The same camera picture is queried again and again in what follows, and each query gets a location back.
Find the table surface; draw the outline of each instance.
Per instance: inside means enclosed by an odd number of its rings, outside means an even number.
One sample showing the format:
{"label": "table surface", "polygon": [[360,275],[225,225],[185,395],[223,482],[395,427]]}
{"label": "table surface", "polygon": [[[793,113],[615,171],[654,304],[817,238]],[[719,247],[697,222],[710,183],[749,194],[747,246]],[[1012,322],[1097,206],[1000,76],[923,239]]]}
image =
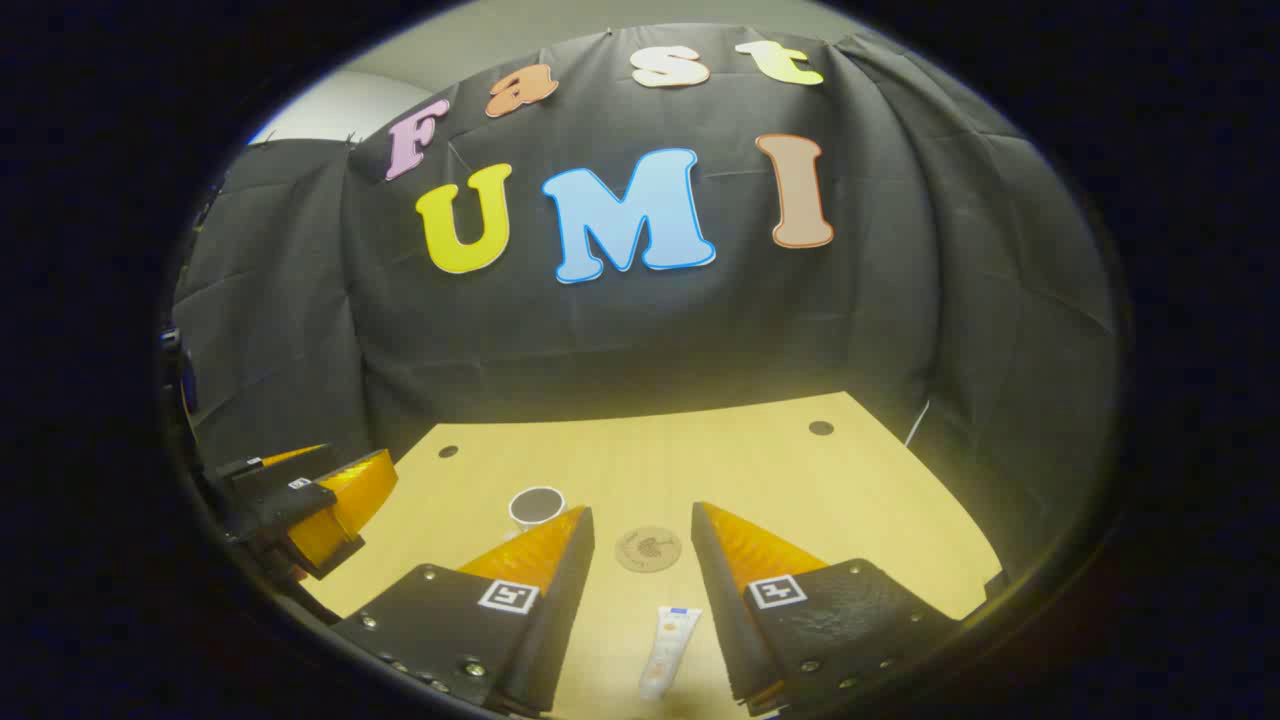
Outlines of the table surface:
{"label": "table surface", "polygon": [[[818,436],[809,424],[835,432]],[[445,446],[457,446],[440,457]],[[511,536],[507,503],[530,486],[588,505],[595,555],[550,717],[745,720],[733,702],[690,510],[708,501],[824,562],[863,557],[950,618],[984,600],[1000,564],[982,530],[911,452],[847,393],[608,420],[440,424],[396,465],[399,480],[361,530],[366,546],[305,587],[347,616],[422,562],[458,568]],[[676,564],[634,573],[614,544],[641,525],[672,530]],[[659,605],[701,607],[675,684],[637,697]]]}

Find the cork coaster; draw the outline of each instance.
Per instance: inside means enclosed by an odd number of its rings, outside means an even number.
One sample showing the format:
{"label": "cork coaster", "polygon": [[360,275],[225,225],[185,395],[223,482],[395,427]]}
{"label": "cork coaster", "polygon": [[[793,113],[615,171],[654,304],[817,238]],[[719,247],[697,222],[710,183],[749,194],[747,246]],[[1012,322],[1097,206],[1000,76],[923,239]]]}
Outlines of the cork coaster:
{"label": "cork coaster", "polygon": [[680,538],[666,528],[636,528],[616,546],[618,562],[634,573],[657,573],[680,560]]}

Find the white tube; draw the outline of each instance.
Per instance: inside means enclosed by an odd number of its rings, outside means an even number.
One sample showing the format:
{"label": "white tube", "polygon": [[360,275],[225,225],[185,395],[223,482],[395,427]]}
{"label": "white tube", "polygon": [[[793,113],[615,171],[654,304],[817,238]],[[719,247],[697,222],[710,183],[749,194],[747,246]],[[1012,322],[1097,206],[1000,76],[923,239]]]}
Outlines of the white tube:
{"label": "white tube", "polygon": [[696,607],[658,609],[658,633],[653,638],[653,652],[640,675],[641,698],[658,700],[671,687],[676,670],[680,669],[680,659],[689,647],[689,638],[694,635],[694,625],[701,615],[703,611]]}

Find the yellow letter u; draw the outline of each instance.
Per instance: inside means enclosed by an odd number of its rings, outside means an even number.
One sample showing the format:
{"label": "yellow letter u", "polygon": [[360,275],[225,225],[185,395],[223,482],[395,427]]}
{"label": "yellow letter u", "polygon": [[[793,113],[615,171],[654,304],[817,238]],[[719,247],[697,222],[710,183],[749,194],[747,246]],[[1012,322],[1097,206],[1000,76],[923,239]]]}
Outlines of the yellow letter u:
{"label": "yellow letter u", "polygon": [[444,184],[417,199],[413,208],[422,215],[426,232],[426,252],[435,266],[445,273],[461,274],[492,265],[507,249],[511,223],[507,219],[507,193],[503,181],[511,176],[511,165],[499,163],[471,174],[467,187],[480,193],[480,217],[484,233],[480,240],[462,245],[453,227],[453,199],[458,186]]}

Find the foam letter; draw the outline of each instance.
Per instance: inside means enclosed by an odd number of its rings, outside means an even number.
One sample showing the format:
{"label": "foam letter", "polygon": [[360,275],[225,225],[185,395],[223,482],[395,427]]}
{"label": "foam letter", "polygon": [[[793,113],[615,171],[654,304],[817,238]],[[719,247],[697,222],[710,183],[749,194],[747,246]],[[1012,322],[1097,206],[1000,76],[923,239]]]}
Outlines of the foam letter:
{"label": "foam letter", "polygon": [[631,77],[645,87],[698,85],[712,77],[707,65],[695,63],[698,53],[682,45],[645,47],[631,54],[631,64],[640,68]]}
{"label": "foam letter", "polygon": [[449,111],[448,100],[436,100],[417,113],[392,126],[392,167],[387,168],[387,179],[396,179],[406,170],[412,170],[422,161],[417,146],[426,147],[435,133],[435,118]]}
{"label": "foam letter", "polygon": [[588,233],[614,268],[627,272],[645,222],[649,223],[649,249],[643,256],[646,266],[669,270],[714,260],[716,246],[703,240],[689,182],[696,163],[692,150],[654,150],[636,163],[622,200],[586,168],[544,182],[543,193],[556,200],[559,211],[564,249],[556,279],[580,283],[604,272],[604,264],[591,255]]}
{"label": "foam letter", "polygon": [[458,186],[444,184],[417,199],[413,208],[422,215],[426,251],[436,268],[453,274],[470,273],[493,264],[507,249],[511,224],[503,181],[509,174],[511,165],[500,163],[476,170],[467,181],[467,187],[480,195],[480,217],[484,219],[484,233],[470,245],[458,242],[453,227],[453,199],[458,195]]}
{"label": "foam letter", "polygon": [[782,247],[819,247],[831,242],[835,231],[822,217],[818,195],[818,143],[795,135],[762,135],[755,146],[773,160],[778,179],[782,219],[773,228],[773,242]]}
{"label": "foam letter", "polygon": [[559,82],[552,79],[550,65],[520,68],[489,88],[493,100],[485,105],[484,114],[490,118],[500,118],[521,105],[538,102],[557,87],[559,87]]}
{"label": "foam letter", "polygon": [[783,47],[772,40],[759,40],[736,45],[733,50],[750,53],[755,65],[760,72],[773,79],[794,82],[796,85],[818,85],[822,76],[813,70],[801,70],[792,60],[808,60],[809,56],[799,50]]}

